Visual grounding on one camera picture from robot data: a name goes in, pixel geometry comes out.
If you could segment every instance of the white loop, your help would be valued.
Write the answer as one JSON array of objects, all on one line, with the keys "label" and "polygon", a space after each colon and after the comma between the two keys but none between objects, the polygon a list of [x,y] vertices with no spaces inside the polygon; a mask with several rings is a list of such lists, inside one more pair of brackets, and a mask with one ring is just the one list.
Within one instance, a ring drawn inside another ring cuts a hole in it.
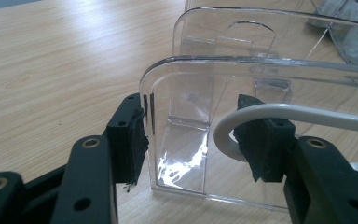
[{"label": "white loop", "polygon": [[214,129],[216,147],[237,161],[246,161],[238,144],[228,135],[237,126],[255,119],[291,119],[323,126],[358,131],[358,116],[301,105],[264,104],[237,110],[222,119]]}]

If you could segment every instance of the white cable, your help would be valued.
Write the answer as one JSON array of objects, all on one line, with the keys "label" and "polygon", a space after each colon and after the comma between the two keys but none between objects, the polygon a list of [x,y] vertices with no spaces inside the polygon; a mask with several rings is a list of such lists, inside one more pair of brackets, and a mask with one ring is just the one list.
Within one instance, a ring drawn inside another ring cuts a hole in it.
[{"label": "white cable", "polygon": [[214,129],[216,147],[237,161],[246,161],[238,144],[228,135],[237,126],[255,119],[291,119],[323,126],[358,131],[358,116],[300,105],[264,104],[237,110],[222,119]]}]

